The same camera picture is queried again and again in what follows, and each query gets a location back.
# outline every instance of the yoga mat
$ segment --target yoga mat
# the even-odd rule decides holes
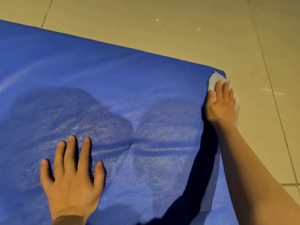
[[[202,108],[223,71],[6,21],[0,50],[0,224],[51,223],[40,161],[69,135],[107,170],[89,225],[238,224]]]

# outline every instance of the blue mat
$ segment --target blue mat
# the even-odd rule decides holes
[[[0,21],[0,224],[50,224],[39,184],[67,136],[107,170],[96,224],[238,224],[203,116],[212,67]]]

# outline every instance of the left hand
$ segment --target left hand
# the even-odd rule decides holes
[[[50,176],[49,161],[43,159],[40,182],[48,197],[53,220],[61,216],[77,215],[83,218],[85,224],[98,206],[103,190],[104,168],[102,161],[96,163],[92,182],[88,173],[91,140],[86,137],[76,170],[75,145],[75,136],[69,136],[67,148],[65,142],[58,143],[54,160],[55,180]]]

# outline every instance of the finger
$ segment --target finger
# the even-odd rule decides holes
[[[229,89],[229,99],[232,100],[233,99],[233,89]]]
[[[66,148],[66,143],[64,141],[60,141],[56,148],[54,165],[53,165],[55,179],[61,178],[65,174],[65,169],[64,169],[65,148]]]
[[[64,156],[65,174],[76,173],[75,146],[76,146],[75,136],[69,136],[67,149]]]
[[[210,106],[214,104],[216,100],[216,95],[213,90],[208,91],[207,99],[206,99],[206,106]]]
[[[225,82],[222,87],[223,98],[229,98],[229,82]]]
[[[218,80],[217,83],[216,83],[216,98],[219,99],[219,98],[222,98],[223,95],[222,95],[222,81],[221,80]]]
[[[95,194],[98,196],[101,195],[103,190],[103,183],[104,183],[104,166],[103,162],[100,160],[95,165],[95,171],[94,171],[94,191]]]
[[[40,183],[46,193],[53,182],[50,175],[50,162],[47,159],[43,159],[40,166]]]
[[[90,148],[91,148],[91,140],[89,137],[86,137],[83,141],[82,149],[78,161],[77,172],[80,172],[81,174],[88,175],[88,162],[89,162],[88,159],[90,155]]]

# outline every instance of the hand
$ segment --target hand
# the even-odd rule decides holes
[[[96,163],[94,183],[92,183],[88,173],[91,140],[86,137],[83,141],[77,170],[75,145],[75,136],[69,136],[66,150],[65,142],[58,143],[54,159],[55,180],[50,175],[49,161],[43,159],[40,182],[48,197],[53,220],[60,216],[77,215],[83,218],[85,224],[98,206],[103,190],[104,168],[102,161]]]
[[[217,126],[221,123],[233,123],[235,121],[235,103],[232,88],[229,89],[229,82],[222,86],[222,81],[216,83],[216,94],[213,90],[208,92],[205,105],[207,120]]]

